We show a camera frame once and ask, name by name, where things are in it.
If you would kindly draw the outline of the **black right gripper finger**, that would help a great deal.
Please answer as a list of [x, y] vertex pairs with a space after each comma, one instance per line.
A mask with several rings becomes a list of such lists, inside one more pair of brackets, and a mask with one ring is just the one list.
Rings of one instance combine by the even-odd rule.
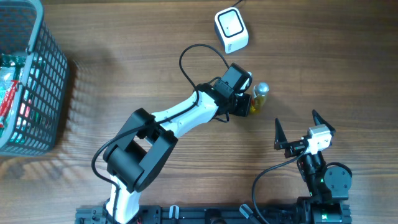
[[284, 144], [287, 142], [284, 130], [278, 118], [275, 119], [275, 143]]
[[312, 110], [313, 120], [316, 126], [324, 124], [330, 131], [331, 135], [334, 136], [336, 133], [336, 129], [330, 125], [327, 121], [325, 121], [316, 110]]

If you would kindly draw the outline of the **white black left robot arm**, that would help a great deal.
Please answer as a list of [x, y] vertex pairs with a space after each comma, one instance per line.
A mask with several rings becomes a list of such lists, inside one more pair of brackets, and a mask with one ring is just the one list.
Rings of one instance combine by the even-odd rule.
[[114, 191], [105, 205], [111, 222], [128, 223], [138, 214], [141, 192], [159, 175], [180, 137], [222, 114], [246, 116], [249, 86], [202, 83], [167, 110], [133, 112], [103, 154]]

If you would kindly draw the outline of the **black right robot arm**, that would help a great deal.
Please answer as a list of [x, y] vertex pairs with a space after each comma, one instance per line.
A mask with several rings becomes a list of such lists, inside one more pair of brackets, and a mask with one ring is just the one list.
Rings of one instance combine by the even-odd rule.
[[332, 145], [336, 129], [317, 111], [312, 111], [314, 126], [297, 141], [288, 141], [279, 119], [275, 119], [274, 149], [284, 150], [285, 158], [296, 162], [309, 196], [294, 203], [294, 223], [351, 223], [349, 199], [353, 173], [340, 163], [324, 160], [322, 151]]

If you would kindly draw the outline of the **red white candy stick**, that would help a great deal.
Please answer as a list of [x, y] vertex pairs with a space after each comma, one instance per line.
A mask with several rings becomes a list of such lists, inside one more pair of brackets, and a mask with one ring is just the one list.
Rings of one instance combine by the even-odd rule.
[[6, 93], [1, 103], [1, 129], [4, 128], [4, 121], [7, 118], [9, 110], [11, 109], [12, 102], [14, 100], [17, 91], [17, 86], [19, 83], [18, 80], [12, 80], [11, 82], [12, 85], [9, 89], [6, 90]]

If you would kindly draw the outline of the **green wipes packet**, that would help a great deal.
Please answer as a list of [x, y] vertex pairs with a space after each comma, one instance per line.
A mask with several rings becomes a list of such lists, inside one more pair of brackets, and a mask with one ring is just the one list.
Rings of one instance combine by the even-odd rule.
[[[22, 78], [23, 70], [25, 67], [26, 56], [13, 55], [13, 54], [1, 54], [1, 103], [6, 90], [12, 85], [12, 80], [18, 80]], [[7, 118], [4, 121], [4, 128], [1, 129], [1, 136], [7, 128], [9, 118], [9, 110]]]

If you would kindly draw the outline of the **yellow oil bottle silver cap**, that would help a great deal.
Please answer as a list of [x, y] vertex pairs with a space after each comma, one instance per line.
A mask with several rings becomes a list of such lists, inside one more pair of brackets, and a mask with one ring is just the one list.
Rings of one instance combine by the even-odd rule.
[[257, 114], [262, 110], [262, 107], [267, 100], [268, 92], [269, 86], [267, 83], [261, 82], [254, 86], [252, 89], [251, 106], [249, 109], [251, 114]]

